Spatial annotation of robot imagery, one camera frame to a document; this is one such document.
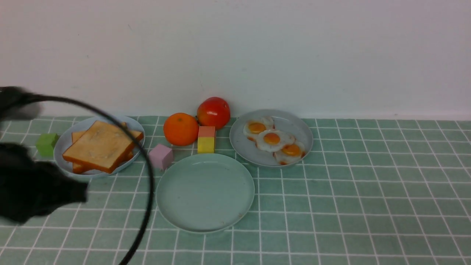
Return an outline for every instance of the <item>plate rim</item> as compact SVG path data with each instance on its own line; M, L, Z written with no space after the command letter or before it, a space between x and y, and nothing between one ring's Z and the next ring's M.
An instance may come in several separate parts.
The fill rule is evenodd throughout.
M224 158L227 157L227 158L233 160L233 162L235 162L236 164L240 165L241 168L243 168L243 171L245 171L246 174L247 174L248 176L250 176L250 178L253 180L253 176L252 176L252 174L250 174L250 171L249 171L244 165L242 165L242 163L240 163L239 161L235 160L235 159L232 158L232 157L225 156L225 155L222 155L222 154L216 154L216 153L207 153L207 154L195 154L195 155L190 155L190 156L188 156L188 157L186 157L186 158L184 158L184 159L178 161L177 163L173 164L171 167L169 167L168 169L165 170L165 172L163 173L162 177L160 178L159 183L157 184L157 187L155 188L155 204L156 204L157 208L159 209L158 211L160 212L160 214L162 215L162 217L163 217L169 224L171 224L173 227L175 227L175 228L177 228L177 229L181 229L181 230L183 230L183 231L185 231L185 232L188 232L188 233L191 233L191 234L199 234L199 235L202 235L202 234L211 234L211 233L216 233L216 232L219 232L219 231L226 230L227 228L229 228L229 227L231 227L231 226L234 226L236 223L238 223L240 220L242 220L242 219L247 215L247 213L250 211L250 207L252 207L253 201L255 200L255 193L256 193L256 192L255 192L255 181L252 181L252 182L251 182L252 185L249 185L249 186L253 187L253 193L251 194L252 199L250 200L250 204L248 205L247 210L245 210L245 212L242 214L242 216L241 216L240 218L238 218L235 222L229 223L228 225L226 225L226 226L224 226L224 227L222 227L222 228L220 228L220 229L215 229L215 230L212 230L212 231L204 231L204 232L198 232L198 231L187 230L187 229L185 229L185 228L182 228L182 227L179 227L179 226L175 225L173 222L171 222L171 221L163 214L162 211L160 211L160 208L161 208L161 207L160 207L159 205L161 205L162 203L159 203L159 199L158 199L158 194L159 194L159 192L158 192L158 190L159 190L160 184L162 183L162 179L163 179L166 175L168 175L167 172L168 172L171 168L173 168L174 166L176 166L176 165L179 164L179 163L182 163L182 162L185 163L185 160L189 160L190 158L193 158L193 157L196 157L196 156L200 156L202 159L204 159L203 156L207 156L207 157L208 157L208 156L211 156L211 157L216 156L216 157L224 157Z
M128 116L124 116L124 115L118 115L118 116L112 116L113 118L117 119L118 121L121 121L122 118L127 118L127 119L131 119L133 121L136 122L136 124L139 124L140 128L142 128L142 133L143 133L143 138L142 140L140 141L140 144L142 146L144 146L144 143L146 142L146 132L144 131L144 127L142 126L141 123L139 123L137 120L131 118L131 117L128 117ZM73 128L77 125L79 125L80 123L83 123L83 122L86 122L86 121L89 121L89 120L94 120L94 121L97 121L97 120L105 120L109 123L109 121L104 118L104 117L101 117L101 116L93 116L93 117L90 117L90 118L87 118L87 119L84 119L82 121L79 121L77 122L76 124L73 124L69 129L67 129L65 132L63 132L59 139L57 140L57 142L60 141L60 139L62 137L65 137L66 135L71 135L73 132L76 132L75 130L73 130ZM61 167L58 163L57 163L57 159L56 159L56 147L57 147L57 144L54 146L54 162L56 163L56 165L62 170L62 172L64 172L65 174L67 174L68 176L70 177L76 177L76 178L82 178L82 179L92 179L92 178L101 178L101 177L107 177L107 176L111 176L113 174L116 174L118 173L119 171L123 170L124 168L127 168L129 167L137 158L138 156L140 155L140 151L136 152L136 154L130 159L128 160L126 163L122 164L121 166L118 166L111 174L110 173L106 173L106 172L101 172L101 173L98 173L98 174L76 174L76 173L73 173L73 172L70 172L66 169L64 169L63 167Z
M300 160L298 160L298 161L296 161L296 162L294 162L294 163L287 164L287 165L276 165L276 166L264 165L264 164L260 164L260 163L257 163L257 162L253 162L252 160L249 160L249 159L245 158L244 156L242 156L242 155L237 151L237 149L234 147L234 143L233 143L232 137L231 137L231 135L232 135L233 133L235 133L235 132L233 132L234 124L236 124L236 122L237 122L240 118L244 118L244 117L246 117L246 116L249 116L249 115L251 115L251 114L253 114L253 113L260 112L260 111L270 111L270 112L271 112L271 111L276 111L276 112L281 112L281 113L284 113L284 114L288 114L288 115L290 115L290 116L293 116L294 118L300 120L300 121L306 126L306 128L307 128L308 131L309 131L308 138L312 139L312 140L311 140L311 142L312 142L311 145L314 145L314 135L312 134L312 131L310 130L309 126L308 126L301 118L297 117L296 115L294 115L294 114L292 114L292 113L290 113L290 112L288 112L288 111L279 110L279 109L272 109L272 108L263 108L263 109L257 109L257 110L254 110L254 111L247 112L247 113L243 114L242 116L238 117L238 118L234 121L234 123L232 124L231 130L229 131L229 141L230 141L230 143L231 143L232 148L235 150L236 154L237 154L238 156L242 157L245 161L247 161L247 162L249 162L249 163L251 163L251 164L253 164L253 165L256 165L256 166L259 166L259 167L264 167L264 168L285 168L285 167L294 166L294 165L298 164L299 162L302 162L302 161L304 160L304 158L312 151L312 150L311 150L311 149L312 149L312 146L311 146L311 148L309 148L309 150L306 151L306 154L305 154L304 157L301 158Z

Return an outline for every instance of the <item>bread slice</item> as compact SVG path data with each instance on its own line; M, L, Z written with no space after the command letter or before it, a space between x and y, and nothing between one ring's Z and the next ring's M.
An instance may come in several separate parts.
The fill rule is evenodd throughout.
M72 144L74 144L80 137L82 137L85 134L86 131L80 131L80 132L73 132L72 133ZM129 152L129 154L124 158L123 162L131 160L131 158L134 156L134 154ZM89 168L87 166L81 165L79 163L72 163L72 172L75 174L82 174L84 172L87 172L93 168Z
M142 132L131 133L138 141L144 138ZM96 121L62 157L65 161L111 174L133 148L133 142L120 128Z

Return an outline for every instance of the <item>black cable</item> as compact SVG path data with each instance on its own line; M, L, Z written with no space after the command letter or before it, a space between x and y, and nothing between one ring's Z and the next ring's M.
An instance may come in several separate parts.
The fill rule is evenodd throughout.
M76 105L82 108L86 108L89 111L95 112L96 114L103 116L104 118L113 122L114 125L118 126L132 140L132 142L139 148L139 151L144 156L144 159L147 164L147 173L149 175L149 196L147 199L146 212L144 213L144 218L142 219L142 224L141 224L141 227L139 228L138 234L136 235L136 238L134 242L132 243L131 247L129 248L128 252L126 253L126 255L124 256L124 258L121 260L119 264L125 265L129 263L132 256L136 253L136 250L138 249L139 244L142 241L142 238L144 237L144 233L146 232L147 225L149 224L150 215L153 208L154 190L155 190L154 170L153 170L152 164L150 162L150 159L149 159L149 156L147 155L146 150L141 146L139 141L136 138L134 138L134 136L132 136L132 134L128 131L128 129L125 128L123 125L121 125L120 122L118 122L116 119L114 119L109 114L105 113L104 111L92 105L89 105L87 103L70 99L70 98L65 98L65 97L36 95L36 94L28 94L27 97L25 97L24 101L21 103L27 105L27 104L43 102L43 101L56 101L56 102L69 103L69 104Z

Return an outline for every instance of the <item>white plate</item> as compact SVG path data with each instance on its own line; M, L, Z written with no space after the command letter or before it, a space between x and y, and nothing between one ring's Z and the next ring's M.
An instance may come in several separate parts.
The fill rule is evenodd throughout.
M291 133L298 141L302 142L304 144L304 148L306 149L306 155L311 151L313 145L312 132L309 129L309 126L304 123L303 120L285 111L276 109L261 109L243 115L232 125L231 131L229 133L229 139L231 141L232 147L240 157L257 166L271 168L286 167L301 161L300 159L291 164L280 165L276 162L275 158L273 158L273 153L257 149L253 141L247 139L243 133L245 123L249 120L258 119L264 116L270 116L273 118L276 129Z
M220 154L199 154L171 166L159 181L155 199L172 225L193 233L224 230L249 211L255 196L250 172Z
M144 145L144 141L146 140L146 133L144 132L144 128L140 123L138 123L136 120L131 119L126 116L114 116L119 122L125 122L128 129L133 130L133 131L139 131L144 134L144 138L141 140L141 145ZM75 174L72 172L72 163L65 161L62 158L62 154L72 145L72 133L73 132L80 132L80 131L86 131L88 130L92 124L95 121L104 121L107 123L111 123L105 118L102 117L92 117L89 119L86 119L84 121L81 121L77 123L76 125L72 126L70 129L68 129L65 133L63 133L59 140L56 143L56 146L54 147L54 159L56 160L57 165L69 176L72 177L90 177L90 178L96 178L96 177L104 177L104 176L109 176L112 174L115 174L124 168L128 167L131 165L131 163L136 160L136 158L139 156L139 148L135 147L134 150L132 151L134 156L129 160L124 163L121 163L119 167L113 171L112 174L105 173L103 171L99 170L89 170L87 172L84 172L82 174Z

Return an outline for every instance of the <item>toy food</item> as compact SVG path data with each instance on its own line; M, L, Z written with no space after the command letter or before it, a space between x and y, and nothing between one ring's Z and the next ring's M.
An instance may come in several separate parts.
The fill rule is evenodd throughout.
M231 111L225 100L212 97L201 103L196 116L202 126L214 126L219 130L229 122Z
M198 138L198 122L186 113L175 113L163 124L165 139L173 145L186 146Z
M144 137L142 132L131 133L138 141ZM62 157L65 161L111 174L133 148L132 140L121 129L96 121Z
M169 147L158 144L149 152L149 158L154 167L165 170L173 162L173 151Z
M43 133L36 142L36 149L42 157L51 157L54 155L57 140L59 140L57 133Z
M305 155L304 144L300 141L296 141L294 144L285 146L281 150L273 153L273 157L281 165L294 163Z
M294 144L296 139L289 133L269 129L259 133L255 139L255 147L262 151L276 152L283 147Z
M72 144L74 144L76 141L78 141L78 139L80 139L80 137L82 137L87 131L80 131L80 132L73 132L72 133ZM132 157L134 156L134 154L131 152L128 153L128 155L124 158L123 162L124 161L129 161L130 159L132 159ZM89 170L91 170L93 168L88 168L84 165L81 165L81 164L78 164L78 163L72 163L72 172L74 172L75 174L82 174L84 172L87 172Z
M274 129L273 119L269 116L261 117L260 119L250 120L245 123L243 133L247 139L255 141L259 133L268 129Z
M198 132L198 154L214 153L216 146L216 128L214 126L200 126Z

